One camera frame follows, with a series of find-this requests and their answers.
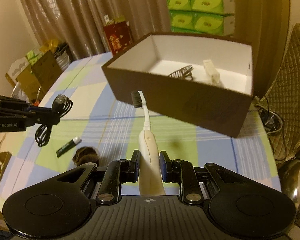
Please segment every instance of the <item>curtain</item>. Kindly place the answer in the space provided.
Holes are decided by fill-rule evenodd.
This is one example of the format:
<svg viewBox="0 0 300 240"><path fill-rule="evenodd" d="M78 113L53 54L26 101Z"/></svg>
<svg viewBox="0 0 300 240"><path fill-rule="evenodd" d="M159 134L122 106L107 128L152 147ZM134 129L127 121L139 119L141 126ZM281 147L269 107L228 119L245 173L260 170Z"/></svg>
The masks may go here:
<svg viewBox="0 0 300 240"><path fill-rule="evenodd" d="M170 29L166 0L21 0L39 42L66 41L74 58L109 51L104 16L124 15L134 39Z"/></svg>
<svg viewBox="0 0 300 240"><path fill-rule="evenodd" d="M274 81L283 59L290 0L234 1L234 38L252 45L254 94L262 97Z"/></svg>

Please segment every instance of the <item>stack of tissue packs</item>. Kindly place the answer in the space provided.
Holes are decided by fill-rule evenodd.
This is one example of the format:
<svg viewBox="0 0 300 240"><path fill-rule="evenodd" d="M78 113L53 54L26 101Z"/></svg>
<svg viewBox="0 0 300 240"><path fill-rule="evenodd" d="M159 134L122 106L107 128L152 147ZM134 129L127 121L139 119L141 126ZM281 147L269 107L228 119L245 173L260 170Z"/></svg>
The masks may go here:
<svg viewBox="0 0 300 240"><path fill-rule="evenodd" d="M167 0L167 5L173 32L234 33L234 0Z"/></svg>

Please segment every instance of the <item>ribbed gray surface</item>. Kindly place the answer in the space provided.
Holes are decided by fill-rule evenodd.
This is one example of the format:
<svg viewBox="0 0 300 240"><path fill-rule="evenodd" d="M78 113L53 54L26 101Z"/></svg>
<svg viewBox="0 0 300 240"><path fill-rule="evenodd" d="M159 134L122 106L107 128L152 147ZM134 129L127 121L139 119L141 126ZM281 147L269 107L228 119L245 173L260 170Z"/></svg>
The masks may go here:
<svg viewBox="0 0 300 240"><path fill-rule="evenodd" d="M186 206L177 196L123 196L118 204L99 207L89 222L76 232L58 239L235 240L237 238L217 229L201 208Z"/></svg>

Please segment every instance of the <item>toothbrush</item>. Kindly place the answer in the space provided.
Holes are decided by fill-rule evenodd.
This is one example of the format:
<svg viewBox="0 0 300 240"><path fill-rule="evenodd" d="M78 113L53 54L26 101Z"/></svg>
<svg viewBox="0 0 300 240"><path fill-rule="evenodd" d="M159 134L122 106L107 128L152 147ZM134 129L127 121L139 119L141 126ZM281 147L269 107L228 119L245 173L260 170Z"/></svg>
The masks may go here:
<svg viewBox="0 0 300 240"><path fill-rule="evenodd" d="M146 99L142 91L131 93L135 108L143 108L145 122L139 134L139 148L141 152L139 171L140 195L165 195L159 163L159 152L154 134L151 132L150 115Z"/></svg>

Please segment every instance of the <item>table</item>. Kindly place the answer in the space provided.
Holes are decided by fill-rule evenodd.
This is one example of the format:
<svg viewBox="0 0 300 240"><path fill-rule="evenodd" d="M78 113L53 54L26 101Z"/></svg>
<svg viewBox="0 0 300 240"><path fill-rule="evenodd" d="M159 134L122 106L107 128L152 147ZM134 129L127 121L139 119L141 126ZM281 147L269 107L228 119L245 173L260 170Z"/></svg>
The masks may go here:
<svg viewBox="0 0 300 240"><path fill-rule="evenodd" d="M12 157L0 184L0 209L14 192L74 168L72 157L82 146L99 150L100 166L116 159L130 159L133 150L138 149L143 110L114 98L101 69L111 57L111 53L104 53L74 61L46 94L40 106L50 107L62 93L74 103L60 124L53 127L47 146L39 148L34 140L39 125L5 135L0 151L10 151ZM183 159L200 167L213 162L281 190L271 146L253 106L238 138L150 114L159 152L167 151L171 160ZM82 143L57 159L56 150L76 136ZM178 185L164 186L167 194L178 194ZM138 183L122 185L122 193L138 195Z"/></svg>

